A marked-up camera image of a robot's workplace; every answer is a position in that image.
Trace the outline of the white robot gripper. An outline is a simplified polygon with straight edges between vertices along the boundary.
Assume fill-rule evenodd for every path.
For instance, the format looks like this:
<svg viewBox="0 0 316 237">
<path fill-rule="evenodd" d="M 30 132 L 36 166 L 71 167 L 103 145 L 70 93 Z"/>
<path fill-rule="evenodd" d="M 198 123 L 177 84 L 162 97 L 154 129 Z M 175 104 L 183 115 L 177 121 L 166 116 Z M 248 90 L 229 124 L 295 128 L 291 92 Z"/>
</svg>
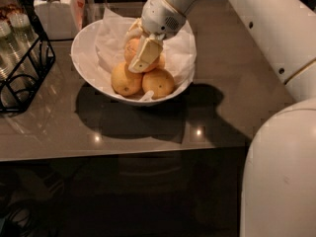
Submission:
<svg viewBox="0 0 316 237">
<path fill-rule="evenodd" d="M 186 20 L 167 0 L 147 0 L 142 8 L 141 19 L 137 18 L 129 27 L 123 44 L 139 39 L 143 35 L 143 29 L 153 35 L 140 38 L 136 55 L 128 65 L 128 70 L 134 73 L 144 72 L 160 57 L 163 50 L 163 42 L 157 36 L 165 39 L 174 37 Z"/>
</svg>

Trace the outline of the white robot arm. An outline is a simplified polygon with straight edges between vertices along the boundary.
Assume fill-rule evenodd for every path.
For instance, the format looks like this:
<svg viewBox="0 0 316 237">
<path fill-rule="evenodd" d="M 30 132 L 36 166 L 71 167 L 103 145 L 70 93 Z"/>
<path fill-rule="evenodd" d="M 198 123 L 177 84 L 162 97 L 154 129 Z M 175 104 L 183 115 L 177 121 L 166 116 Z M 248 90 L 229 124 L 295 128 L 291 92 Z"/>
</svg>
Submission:
<svg viewBox="0 0 316 237">
<path fill-rule="evenodd" d="M 129 66 L 141 72 L 202 0 L 147 0 L 129 29 L 141 36 Z M 244 163 L 239 237 L 316 237 L 316 15 L 300 0 L 228 0 L 273 72 L 259 95 L 271 115 Z"/>
</svg>

